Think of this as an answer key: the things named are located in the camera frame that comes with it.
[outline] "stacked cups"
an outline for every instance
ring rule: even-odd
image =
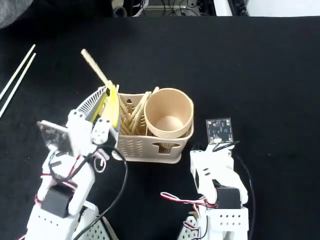
[[[193,124],[194,104],[184,92],[162,88],[146,102],[144,118],[153,135],[177,139],[185,135]]]

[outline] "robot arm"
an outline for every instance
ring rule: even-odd
[[[117,106],[113,106],[113,111],[109,110],[104,117],[97,118],[107,89],[99,88],[77,109],[70,111],[66,127],[48,121],[38,122],[50,152],[42,165],[42,183],[34,198],[25,240],[71,240],[96,220],[98,208],[86,201],[95,182],[95,173],[87,158],[95,158],[96,170],[96,159],[100,159],[102,170],[97,172],[103,172],[112,150],[105,152],[100,145],[116,147],[119,135],[119,128],[114,127],[118,126],[119,116],[112,116],[119,115]],[[72,175],[67,181],[59,180]],[[101,221],[92,227],[95,226],[101,226],[99,236],[108,240]],[[87,239],[86,236],[84,234],[79,239]]]

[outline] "circuit board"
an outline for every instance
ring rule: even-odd
[[[206,120],[206,130],[209,145],[234,141],[229,117]]]

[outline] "black background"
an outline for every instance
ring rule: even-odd
[[[194,102],[195,132],[177,164],[130,163],[120,202],[107,214],[119,239],[174,240],[191,209],[161,191],[195,198],[189,150],[207,144],[206,119],[231,117],[236,151],[252,174],[253,239],[316,235],[320,18],[167,17],[14,24],[0,31],[0,89],[33,43],[37,56],[0,120],[0,236],[26,231],[48,153],[36,121],[65,124],[102,83],[86,48],[122,93],[172,87]],[[238,162],[235,169],[247,184]],[[121,162],[89,196],[101,210],[119,191]]]

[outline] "black cable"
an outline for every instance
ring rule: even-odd
[[[86,231],[88,231],[93,225],[95,225],[110,209],[113,208],[113,206],[119,201],[120,197],[122,196],[124,190],[125,190],[125,187],[126,187],[126,184],[127,184],[127,179],[128,179],[128,163],[127,163],[127,160],[126,158],[121,154],[121,152],[116,149],[114,146],[111,146],[111,145],[99,145],[97,149],[103,149],[103,148],[106,148],[106,149],[112,149],[113,151],[115,151],[119,157],[122,159],[123,161],[123,164],[125,166],[125,175],[124,175],[124,180],[123,180],[123,183],[122,183],[122,187],[118,193],[118,195],[116,196],[116,198],[113,200],[113,202],[111,203],[111,205],[106,209],[104,210],[103,213],[101,213],[94,221],[92,221],[87,227],[85,227],[81,232],[79,232],[79,234],[73,239],[73,240],[78,240]]]
[[[143,13],[143,15],[146,16],[146,12],[145,12],[145,3],[146,3],[146,0],[141,0],[141,2],[142,2],[142,13]]]
[[[172,10],[172,12],[169,13],[169,16],[172,15],[173,13],[176,14],[176,11],[181,11],[181,13],[182,13],[184,10],[191,11],[191,12],[193,12],[196,16],[199,16],[199,14],[198,14],[197,12],[195,12],[194,10],[189,9],[189,8],[184,8],[184,9],[180,8],[180,9]]]
[[[242,159],[238,155],[234,154],[234,157],[240,162],[240,164],[242,165],[242,167],[246,171],[246,174],[248,175],[248,178],[249,178],[249,187],[250,187],[250,191],[251,191],[251,200],[252,200],[252,219],[251,219],[251,226],[250,226],[248,240],[252,240],[252,235],[254,232],[255,221],[256,221],[256,197],[255,197],[254,187],[252,184],[252,178],[251,178],[251,174],[249,172],[249,169],[247,168],[245,163],[242,161]]]
[[[166,15],[166,3],[165,3],[165,0],[161,0],[162,2],[162,5],[163,5],[163,13],[162,13],[162,16],[165,16]]]
[[[234,146],[234,145],[238,144],[239,142],[240,142],[240,141],[233,141],[233,142],[230,142],[230,143],[228,143],[228,144],[226,144],[226,145],[219,146],[219,147],[215,147],[215,148],[212,150],[212,152],[217,152],[217,151],[220,151],[220,150],[222,150],[222,149],[226,149],[226,148],[228,148],[228,147],[231,147],[231,146]]]
[[[205,232],[203,234],[202,237],[195,237],[195,238],[192,238],[192,240],[199,240],[199,239],[203,239],[206,235],[207,235],[207,232],[208,232],[208,215],[206,216],[206,227],[205,227]]]
[[[70,179],[72,179],[80,170],[81,168],[91,159],[91,157],[96,153],[96,151],[98,151],[98,149],[100,149],[101,147],[97,147],[93,153],[90,153],[88,154],[85,159],[79,164],[79,166],[70,174],[68,175],[67,177],[60,177],[58,176],[55,171],[53,170],[53,167],[56,166],[55,163],[51,163],[52,159],[50,159],[49,163],[48,163],[48,167],[49,167],[49,171],[50,171],[50,174],[52,176],[52,178],[58,183],[58,184],[61,184],[61,183],[64,183],[64,182],[67,182],[69,181]]]
[[[174,9],[175,2],[176,2],[176,0],[173,0],[172,5],[170,5],[170,0],[168,0],[168,6],[169,6],[169,8],[171,8],[171,12],[168,14],[168,16],[170,16],[171,14],[177,15],[175,12],[175,9]]]

